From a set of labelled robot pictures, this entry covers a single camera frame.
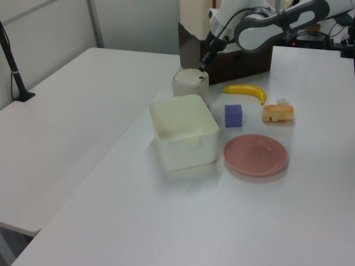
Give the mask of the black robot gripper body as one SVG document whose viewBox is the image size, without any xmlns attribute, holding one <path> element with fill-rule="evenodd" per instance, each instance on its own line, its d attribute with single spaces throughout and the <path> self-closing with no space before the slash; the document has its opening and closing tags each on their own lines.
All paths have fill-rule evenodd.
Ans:
<svg viewBox="0 0 355 266">
<path fill-rule="evenodd" d="M 209 31 L 205 39 L 206 51 L 205 55 L 215 55 L 223 51 L 232 38 L 229 35 L 218 37 L 212 31 Z"/>
</svg>

